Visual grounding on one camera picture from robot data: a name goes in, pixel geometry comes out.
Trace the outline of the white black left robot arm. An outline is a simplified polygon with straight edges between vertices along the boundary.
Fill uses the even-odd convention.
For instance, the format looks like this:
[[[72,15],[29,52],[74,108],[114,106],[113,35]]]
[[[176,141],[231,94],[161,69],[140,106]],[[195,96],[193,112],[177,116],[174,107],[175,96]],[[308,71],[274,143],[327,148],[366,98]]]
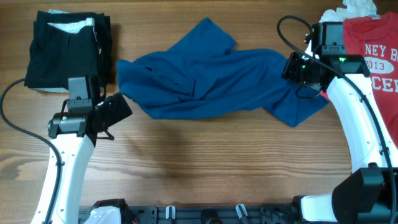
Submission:
[[[78,223],[84,176],[98,133],[132,114],[121,93],[101,102],[70,95],[66,106],[49,122],[49,165],[32,223]]]

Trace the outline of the blue polo shirt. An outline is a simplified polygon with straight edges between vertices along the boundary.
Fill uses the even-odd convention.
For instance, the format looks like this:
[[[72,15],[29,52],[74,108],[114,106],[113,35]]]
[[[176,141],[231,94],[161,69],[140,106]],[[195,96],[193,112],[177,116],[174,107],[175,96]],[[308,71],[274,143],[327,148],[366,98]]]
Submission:
[[[166,51],[116,64],[119,91],[154,119],[203,119],[263,108],[295,127],[328,100],[281,75],[286,58],[271,49],[236,50],[208,18]]]

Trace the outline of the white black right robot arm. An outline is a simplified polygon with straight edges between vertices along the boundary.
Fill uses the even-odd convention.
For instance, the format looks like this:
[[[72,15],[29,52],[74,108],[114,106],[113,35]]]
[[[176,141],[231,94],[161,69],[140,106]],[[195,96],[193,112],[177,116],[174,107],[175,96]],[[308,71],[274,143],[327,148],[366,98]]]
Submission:
[[[351,175],[332,192],[296,196],[297,223],[397,223],[397,148],[387,131],[360,55],[290,55],[282,78],[325,90],[338,113]]]

